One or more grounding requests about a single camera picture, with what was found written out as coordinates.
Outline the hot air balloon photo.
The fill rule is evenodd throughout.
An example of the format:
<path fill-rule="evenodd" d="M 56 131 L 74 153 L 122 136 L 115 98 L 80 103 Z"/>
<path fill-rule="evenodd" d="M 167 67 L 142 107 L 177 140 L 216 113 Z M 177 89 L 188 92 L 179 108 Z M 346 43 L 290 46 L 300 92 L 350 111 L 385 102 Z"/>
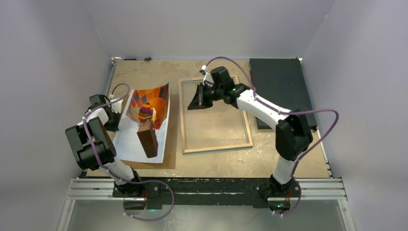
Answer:
<path fill-rule="evenodd" d="M 160 164 L 164 160 L 170 109 L 169 84 L 131 90 L 114 136 L 123 161 Z"/>

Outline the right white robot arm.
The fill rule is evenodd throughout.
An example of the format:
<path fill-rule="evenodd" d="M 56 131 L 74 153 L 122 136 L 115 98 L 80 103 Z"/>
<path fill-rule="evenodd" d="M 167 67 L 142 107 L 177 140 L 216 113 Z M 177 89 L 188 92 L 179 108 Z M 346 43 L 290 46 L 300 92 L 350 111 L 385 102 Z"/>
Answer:
<path fill-rule="evenodd" d="M 206 65 L 203 65 L 199 72 L 203 80 L 197 85 L 187 109 L 210 108 L 215 101 L 222 100 L 225 104 L 253 114 L 271 127 L 275 131 L 275 148 L 279 159 L 271 175 L 270 189 L 274 195 L 283 195 L 293 180 L 300 155 L 313 141 L 306 116 L 266 101 L 247 85 L 236 84 L 223 66 L 208 72 Z"/>

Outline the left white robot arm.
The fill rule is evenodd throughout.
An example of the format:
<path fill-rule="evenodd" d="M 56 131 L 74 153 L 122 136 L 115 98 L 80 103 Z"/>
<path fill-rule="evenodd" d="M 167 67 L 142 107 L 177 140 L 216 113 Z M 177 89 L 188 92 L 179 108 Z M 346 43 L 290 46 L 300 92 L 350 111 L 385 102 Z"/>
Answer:
<path fill-rule="evenodd" d="M 100 170 L 115 181 L 118 190 L 132 197 L 143 192 L 140 176 L 117 156 L 108 131 L 118 128 L 123 98 L 101 94 L 90 98 L 91 106 L 81 121 L 65 130 L 68 143 L 78 166 L 83 170 Z"/>

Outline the blue wooden picture frame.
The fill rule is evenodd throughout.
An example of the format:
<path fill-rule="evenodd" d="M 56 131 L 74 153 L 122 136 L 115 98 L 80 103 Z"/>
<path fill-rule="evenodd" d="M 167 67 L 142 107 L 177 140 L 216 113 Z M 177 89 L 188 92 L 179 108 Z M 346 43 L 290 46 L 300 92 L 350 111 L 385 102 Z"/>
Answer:
<path fill-rule="evenodd" d="M 201 154 L 227 150 L 250 149 L 253 139 L 247 113 L 224 103 L 213 102 L 208 109 L 188 110 L 197 84 L 202 80 L 179 81 L 179 115 L 183 154 Z"/>

